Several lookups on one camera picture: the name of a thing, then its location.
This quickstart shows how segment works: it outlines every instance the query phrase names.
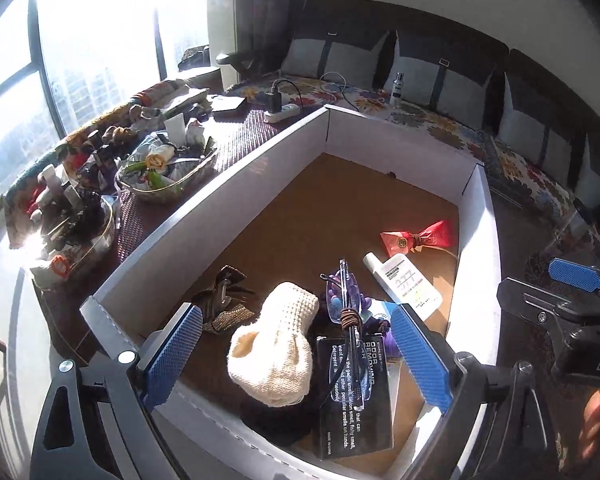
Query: curtain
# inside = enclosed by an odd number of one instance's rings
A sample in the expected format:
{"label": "curtain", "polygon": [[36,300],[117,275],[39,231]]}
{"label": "curtain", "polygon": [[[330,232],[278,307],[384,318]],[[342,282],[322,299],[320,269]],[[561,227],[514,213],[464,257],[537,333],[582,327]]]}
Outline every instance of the curtain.
{"label": "curtain", "polygon": [[304,0],[235,0],[238,51],[273,48],[282,62],[303,6]]}

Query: sofa cushion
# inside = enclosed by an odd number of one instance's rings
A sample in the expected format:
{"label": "sofa cushion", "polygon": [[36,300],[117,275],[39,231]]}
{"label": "sofa cushion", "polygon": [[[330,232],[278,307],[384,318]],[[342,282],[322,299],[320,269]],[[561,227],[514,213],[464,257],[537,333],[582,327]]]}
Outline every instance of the sofa cushion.
{"label": "sofa cushion", "polygon": [[341,74],[347,85],[371,88],[386,33],[378,36],[361,32],[359,38],[337,32],[329,32],[321,40],[295,37],[282,63],[282,72],[339,83]]}
{"label": "sofa cushion", "polygon": [[[513,109],[549,126],[572,146],[567,186],[576,189],[578,184],[585,136],[588,138],[589,169],[600,177],[600,117],[592,108],[554,74],[518,50],[510,52],[506,72]],[[501,127],[506,125],[505,121],[501,122]],[[519,144],[524,142],[519,140],[517,145],[511,144],[507,131],[498,133],[498,138],[514,150],[519,150]]]}
{"label": "sofa cushion", "polygon": [[327,74],[324,79],[341,83],[329,74],[337,72],[350,86],[371,88],[388,30],[367,7],[366,0],[307,0],[282,72],[311,78]]}
{"label": "sofa cushion", "polygon": [[558,113],[533,87],[506,75],[498,139],[566,187],[573,134],[557,120]]}
{"label": "sofa cushion", "polygon": [[438,31],[417,26],[398,30],[394,65],[384,89],[391,91],[395,74],[402,72],[403,99],[479,130],[488,87],[494,72],[501,70],[498,59],[502,62],[507,47],[502,44],[500,56],[494,56],[472,35],[454,31],[447,22],[439,23]]}
{"label": "sofa cushion", "polygon": [[574,195],[589,209],[600,204],[600,176],[591,168],[590,143],[587,136],[578,185]]}

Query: metal screw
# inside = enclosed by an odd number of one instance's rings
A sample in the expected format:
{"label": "metal screw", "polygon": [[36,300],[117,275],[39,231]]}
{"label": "metal screw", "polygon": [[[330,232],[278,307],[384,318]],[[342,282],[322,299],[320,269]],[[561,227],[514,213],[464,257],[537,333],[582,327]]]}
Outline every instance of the metal screw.
{"label": "metal screw", "polygon": [[534,371],[534,368],[532,367],[532,365],[530,363],[527,363],[526,361],[520,361],[518,363],[518,368],[520,369],[520,371],[523,374],[530,374],[531,372]]}
{"label": "metal screw", "polygon": [[118,362],[123,365],[128,365],[132,363],[136,358],[136,353],[131,350],[125,350],[118,356]]}
{"label": "metal screw", "polygon": [[74,367],[74,362],[67,359],[67,361],[62,361],[60,363],[58,370],[60,370],[64,374],[64,373],[67,373],[69,370],[71,370],[73,367]]}
{"label": "metal screw", "polygon": [[475,361],[475,357],[469,352],[458,352],[456,354],[456,359],[463,367],[470,366]]}

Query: cream knitted hat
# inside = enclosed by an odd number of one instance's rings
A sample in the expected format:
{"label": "cream knitted hat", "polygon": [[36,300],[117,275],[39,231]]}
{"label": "cream knitted hat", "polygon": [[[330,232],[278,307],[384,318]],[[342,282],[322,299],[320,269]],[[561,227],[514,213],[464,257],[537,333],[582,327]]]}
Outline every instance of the cream knitted hat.
{"label": "cream knitted hat", "polygon": [[318,298],[293,283],[278,285],[262,305],[258,320],[231,338],[229,377],[254,399],[279,408],[309,392],[312,358],[306,340]]}

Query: floral blanket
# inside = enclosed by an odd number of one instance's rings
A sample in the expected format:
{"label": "floral blanket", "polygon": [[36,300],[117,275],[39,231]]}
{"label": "floral blanket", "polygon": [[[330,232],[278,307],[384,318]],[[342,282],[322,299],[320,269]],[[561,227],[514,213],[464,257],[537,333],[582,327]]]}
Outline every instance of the floral blanket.
{"label": "floral blanket", "polygon": [[[265,105],[266,92],[276,77],[277,74],[272,74],[256,84],[237,86],[229,94]],[[343,90],[341,85],[333,82],[296,76],[286,78],[298,89],[288,82],[280,83],[278,90],[283,95],[283,103],[302,104],[309,111],[325,104],[355,107],[365,115],[425,131],[435,139],[482,161],[490,186],[495,186],[499,192],[504,190],[522,205],[533,205],[552,222],[557,222],[571,206],[573,195],[568,190],[490,134],[476,132],[452,119],[404,101],[400,107],[392,107],[389,94],[383,90],[363,90],[350,86]],[[600,260],[600,235],[595,227],[580,243]]]}

